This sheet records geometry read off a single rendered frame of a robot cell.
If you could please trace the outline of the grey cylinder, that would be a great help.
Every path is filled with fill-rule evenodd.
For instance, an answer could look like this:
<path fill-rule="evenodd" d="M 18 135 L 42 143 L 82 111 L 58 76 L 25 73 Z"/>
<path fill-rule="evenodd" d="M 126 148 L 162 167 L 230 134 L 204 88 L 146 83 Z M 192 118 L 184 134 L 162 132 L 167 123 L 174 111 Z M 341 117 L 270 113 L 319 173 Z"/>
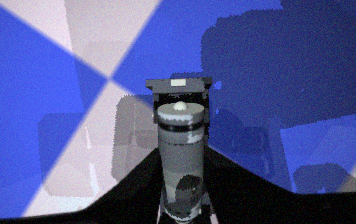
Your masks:
<path fill-rule="evenodd" d="M 157 111 L 164 207 L 170 217 L 190 220 L 202 208 L 204 107 L 178 101 L 161 105 Z"/>

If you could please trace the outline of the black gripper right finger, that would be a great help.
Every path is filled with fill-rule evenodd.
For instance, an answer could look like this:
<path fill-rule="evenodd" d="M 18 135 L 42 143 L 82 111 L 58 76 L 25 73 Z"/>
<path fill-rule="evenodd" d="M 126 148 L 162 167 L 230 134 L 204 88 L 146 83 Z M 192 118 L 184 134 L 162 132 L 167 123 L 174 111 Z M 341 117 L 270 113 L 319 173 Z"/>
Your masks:
<path fill-rule="evenodd" d="M 356 224 L 356 192 L 293 193 L 207 145 L 203 180 L 219 224 Z"/>

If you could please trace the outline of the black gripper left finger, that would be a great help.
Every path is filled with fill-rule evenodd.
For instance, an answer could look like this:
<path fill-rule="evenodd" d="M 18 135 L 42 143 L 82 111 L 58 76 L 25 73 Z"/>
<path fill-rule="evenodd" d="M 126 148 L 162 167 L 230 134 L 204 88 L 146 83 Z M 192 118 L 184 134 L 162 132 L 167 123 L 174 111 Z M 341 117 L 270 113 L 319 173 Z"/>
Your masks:
<path fill-rule="evenodd" d="M 82 210 L 2 218 L 0 224 L 157 224 L 162 184 L 161 155 L 155 148 L 118 184 Z"/>

